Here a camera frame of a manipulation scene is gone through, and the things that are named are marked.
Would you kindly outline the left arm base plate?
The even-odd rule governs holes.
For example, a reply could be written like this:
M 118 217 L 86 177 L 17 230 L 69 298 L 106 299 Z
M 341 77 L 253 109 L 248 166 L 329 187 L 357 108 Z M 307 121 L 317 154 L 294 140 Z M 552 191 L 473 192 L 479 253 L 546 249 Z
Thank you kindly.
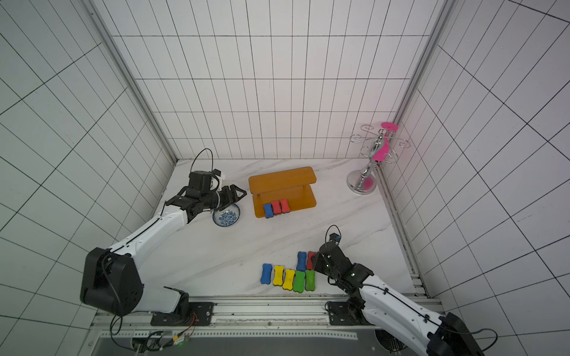
M 182 301 L 172 313 L 153 314 L 150 323 L 152 326 L 209 326 L 214 306 L 211 302 Z

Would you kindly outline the yellow eraser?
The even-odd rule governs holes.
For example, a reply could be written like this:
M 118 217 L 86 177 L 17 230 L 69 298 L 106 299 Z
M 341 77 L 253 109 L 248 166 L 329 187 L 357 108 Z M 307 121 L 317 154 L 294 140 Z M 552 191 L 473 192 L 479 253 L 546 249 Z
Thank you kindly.
M 284 272 L 284 281 L 282 285 L 283 289 L 292 291 L 294 279 L 295 279 L 295 270 L 286 269 Z
M 273 285 L 283 286 L 284 284 L 284 267 L 274 266 L 273 268 Z

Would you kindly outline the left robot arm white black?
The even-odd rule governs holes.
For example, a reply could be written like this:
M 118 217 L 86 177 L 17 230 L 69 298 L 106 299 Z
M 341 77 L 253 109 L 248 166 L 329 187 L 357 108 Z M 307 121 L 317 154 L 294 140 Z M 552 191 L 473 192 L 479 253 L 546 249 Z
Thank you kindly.
M 107 249 L 95 248 L 85 259 L 82 303 L 124 317 L 150 312 L 185 322 L 191 314 L 188 294 L 170 287 L 145 286 L 139 267 L 172 234 L 204 211 L 219 212 L 246 197 L 236 185 L 219 190 L 185 187 L 163 210 L 134 233 Z

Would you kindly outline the red eraser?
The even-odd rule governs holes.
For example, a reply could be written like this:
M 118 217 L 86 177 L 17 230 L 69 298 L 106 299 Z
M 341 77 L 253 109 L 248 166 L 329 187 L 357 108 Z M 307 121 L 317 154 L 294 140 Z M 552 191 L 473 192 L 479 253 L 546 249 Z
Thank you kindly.
M 280 205 L 283 214 L 291 212 L 291 209 L 289 207 L 289 202 L 287 199 L 280 200 Z
M 313 270 L 314 269 L 315 258 L 316 258 L 315 252 L 308 252 L 307 253 L 306 270 Z
M 278 200 L 271 202 L 271 206 L 272 206 L 273 214 L 281 214 L 282 213 L 281 203 Z

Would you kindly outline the blue eraser top shelf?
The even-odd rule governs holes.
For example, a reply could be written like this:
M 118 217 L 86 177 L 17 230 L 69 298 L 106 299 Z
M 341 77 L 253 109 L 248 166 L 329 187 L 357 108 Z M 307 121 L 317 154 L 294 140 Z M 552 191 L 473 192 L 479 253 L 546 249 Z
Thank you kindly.
M 273 265 L 270 263 L 264 263 L 262 265 L 262 274 L 260 278 L 260 283 L 264 285 L 270 285 L 272 282 L 272 272 L 273 272 Z

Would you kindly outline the green eraser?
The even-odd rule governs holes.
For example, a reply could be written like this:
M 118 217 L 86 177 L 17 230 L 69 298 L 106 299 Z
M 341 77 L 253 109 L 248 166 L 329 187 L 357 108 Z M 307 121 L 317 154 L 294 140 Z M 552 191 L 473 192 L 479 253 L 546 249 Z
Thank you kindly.
M 314 270 L 306 270 L 305 276 L 305 290 L 314 292 L 316 290 L 316 272 Z
M 292 290 L 302 293 L 305 289 L 306 273 L 304 271 L 296 271 Z

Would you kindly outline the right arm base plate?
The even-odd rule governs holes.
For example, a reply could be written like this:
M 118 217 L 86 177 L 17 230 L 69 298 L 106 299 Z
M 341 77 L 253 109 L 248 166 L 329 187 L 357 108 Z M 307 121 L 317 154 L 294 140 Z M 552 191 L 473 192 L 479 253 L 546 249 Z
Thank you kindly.
M 325 310 L 329 316 L 331 326 L 369 326 L 362 309 L 350 301 L 328 301 Z

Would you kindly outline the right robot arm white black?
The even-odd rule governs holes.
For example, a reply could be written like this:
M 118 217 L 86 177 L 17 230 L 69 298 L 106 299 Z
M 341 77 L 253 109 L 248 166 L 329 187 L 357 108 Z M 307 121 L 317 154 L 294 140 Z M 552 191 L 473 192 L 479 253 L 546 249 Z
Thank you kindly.
M 413 302 L 369 268 L 352 263 L 336 242 L 326 242 L 307 260 L 314 271 L 349 296 L 345 309 L 350 322 L 377 326 L 418 355 L 484 354 L 463 320 Z

